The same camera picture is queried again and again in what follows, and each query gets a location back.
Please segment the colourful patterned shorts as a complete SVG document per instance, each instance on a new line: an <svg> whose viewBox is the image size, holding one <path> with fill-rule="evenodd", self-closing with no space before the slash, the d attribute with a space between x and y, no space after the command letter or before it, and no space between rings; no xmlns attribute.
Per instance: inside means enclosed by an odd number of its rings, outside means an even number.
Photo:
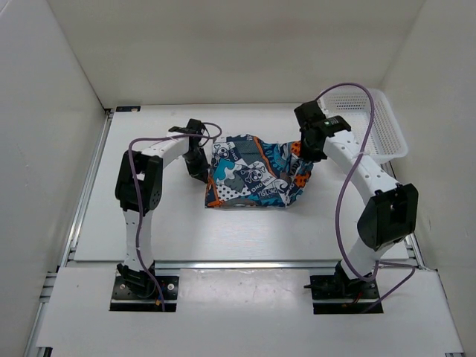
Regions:
<svg viewBox="0 0 476 357"><path fill-rule="evenodd" d="M246 134L213 142L206 208L278 207L302 195L314 164L300 157L300 142L266 143Z"/></svg>

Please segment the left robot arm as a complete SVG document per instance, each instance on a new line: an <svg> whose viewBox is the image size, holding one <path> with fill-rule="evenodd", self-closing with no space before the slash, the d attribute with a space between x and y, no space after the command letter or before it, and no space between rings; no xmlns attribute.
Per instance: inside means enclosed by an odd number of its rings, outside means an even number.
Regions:
<svg viewBox="0 0 476 357"><path fill-rule="evenodd" d="M126 223L126 257L117 266L125 285L140 299L164 305L164 289L155 276L152 216L163 190L165 168L183 158L189 176L208 181L209 163L203 145L212 138L208 124L190 119L173 126L162 138L137 138L129 143L120 163L115 198Z"/></svg>

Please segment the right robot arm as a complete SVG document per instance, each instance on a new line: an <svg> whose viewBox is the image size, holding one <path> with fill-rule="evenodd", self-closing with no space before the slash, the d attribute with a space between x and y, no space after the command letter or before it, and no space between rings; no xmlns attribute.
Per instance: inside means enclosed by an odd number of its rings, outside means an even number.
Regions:
<svg viewBox="0 0 476 357"><path fill-rule="evenodd" d="M382 256L412 234L416 226L418 191L389 176L358 144L351 126L341 116L328 118L315 101L294 110L300 127L300 156L313 162L332 159L346 174L364 203L357 221L358 239L341 251L325 294L349 298L374 280Z"/></svg>

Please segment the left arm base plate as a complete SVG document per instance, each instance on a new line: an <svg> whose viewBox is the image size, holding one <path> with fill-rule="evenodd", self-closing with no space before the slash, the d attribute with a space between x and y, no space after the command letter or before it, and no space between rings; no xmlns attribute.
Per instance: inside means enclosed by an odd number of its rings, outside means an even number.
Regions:
<svg viewBox="0 0 476 357"><path fill-rule="evenodd" d="M160 299L155 284L136 286L117 272L112 288L109 310L112 312L176 312L179 295L178 275L156 275L164 300Z"/></svg>

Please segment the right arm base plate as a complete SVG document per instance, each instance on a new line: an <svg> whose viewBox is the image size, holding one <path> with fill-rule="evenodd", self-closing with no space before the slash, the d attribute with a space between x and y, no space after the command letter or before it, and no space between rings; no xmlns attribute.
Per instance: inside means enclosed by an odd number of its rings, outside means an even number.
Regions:
<svg viewBox="0 0 476 357"><path fill-rule="evenodd" d="M305 285L312 293L315 315L363 315L382 314L376 281L340 285L332 275L311 275Z"/></svg>

